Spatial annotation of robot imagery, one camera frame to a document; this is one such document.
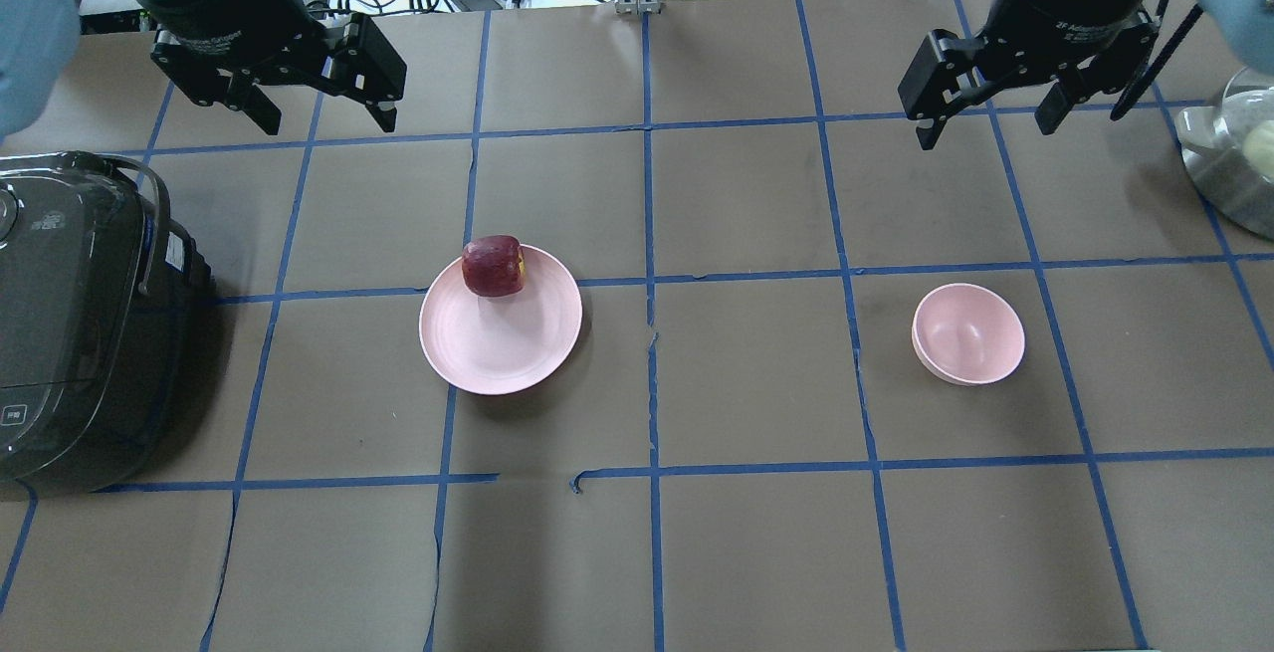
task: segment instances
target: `pink plate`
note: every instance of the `pink plate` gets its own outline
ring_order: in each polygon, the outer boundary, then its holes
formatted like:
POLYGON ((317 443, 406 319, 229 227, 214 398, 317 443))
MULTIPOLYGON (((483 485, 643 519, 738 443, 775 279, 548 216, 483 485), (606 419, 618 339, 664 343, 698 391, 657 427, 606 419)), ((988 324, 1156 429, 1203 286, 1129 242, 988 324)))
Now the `pink plate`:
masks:
POLYGON ((460 274, 460 259, 429 285, 420 306, 420 348, 447 383, 470 393, 530 388, 562 365, 583 321, 575 276, 541 248, 522 244, 526 285, 488 299, 460 274))

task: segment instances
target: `red apple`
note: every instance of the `red apple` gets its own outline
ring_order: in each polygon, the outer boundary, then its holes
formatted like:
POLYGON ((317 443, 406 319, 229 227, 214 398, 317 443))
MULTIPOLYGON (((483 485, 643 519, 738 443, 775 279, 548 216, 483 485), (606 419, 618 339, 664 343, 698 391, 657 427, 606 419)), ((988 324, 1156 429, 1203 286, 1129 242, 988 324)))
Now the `red apple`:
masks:
POLYGON ((517 294, 526 284, 522 244, 508 234, 473 239, 465 244, 464 256, 460 256, 460 274, 469 290, 479 297, 517 294))

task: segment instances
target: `pink bowl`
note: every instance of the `pink bowl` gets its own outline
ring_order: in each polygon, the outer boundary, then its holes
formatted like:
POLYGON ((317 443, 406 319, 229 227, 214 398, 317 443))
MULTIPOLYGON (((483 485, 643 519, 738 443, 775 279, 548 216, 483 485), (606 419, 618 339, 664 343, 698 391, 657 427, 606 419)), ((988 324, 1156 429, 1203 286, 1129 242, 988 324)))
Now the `pink bowl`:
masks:
POLYGON ((947 284, 920 299, 911 321, 920 363, 957 386, 982 386, 1022 363, 1027 335, 1005 299, 973 284, 947 284))

